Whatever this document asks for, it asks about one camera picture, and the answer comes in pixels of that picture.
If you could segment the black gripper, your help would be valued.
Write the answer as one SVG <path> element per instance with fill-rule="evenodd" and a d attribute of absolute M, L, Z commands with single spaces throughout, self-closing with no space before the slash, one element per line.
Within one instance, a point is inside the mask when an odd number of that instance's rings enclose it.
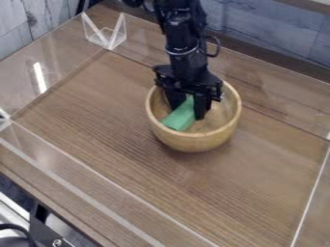
<path fill-rule="evenodd" d="M 194 96 L 196 120 L 202 120 L 211 107 L 211 101 L 220 101 L 223 80 L 210 72 L 208 54 L 195 51 L 190 54 L 171 54 L 170 63 L 152 67 L 155 83 L 164 90 L 168 106 L 175 110 Z"/>

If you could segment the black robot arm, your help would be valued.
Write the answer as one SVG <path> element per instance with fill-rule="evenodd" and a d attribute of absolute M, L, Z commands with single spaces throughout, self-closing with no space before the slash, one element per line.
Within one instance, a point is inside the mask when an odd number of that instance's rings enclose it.
<path fill-rule="evenodd" d="M 164 51 L 167 65 L 155 65 L 155 83 L 164 90 L 171 109 L 176 109 L 187 96 L 194 98 L 194 115 L 199 121 L 211 108 L 212 101 L 222 100 L 223 80 L 208 70 L 204 33 L 206 12 L 200 0 L 152 0 L 151 13 L 155 15 L 166 37 Z"/>

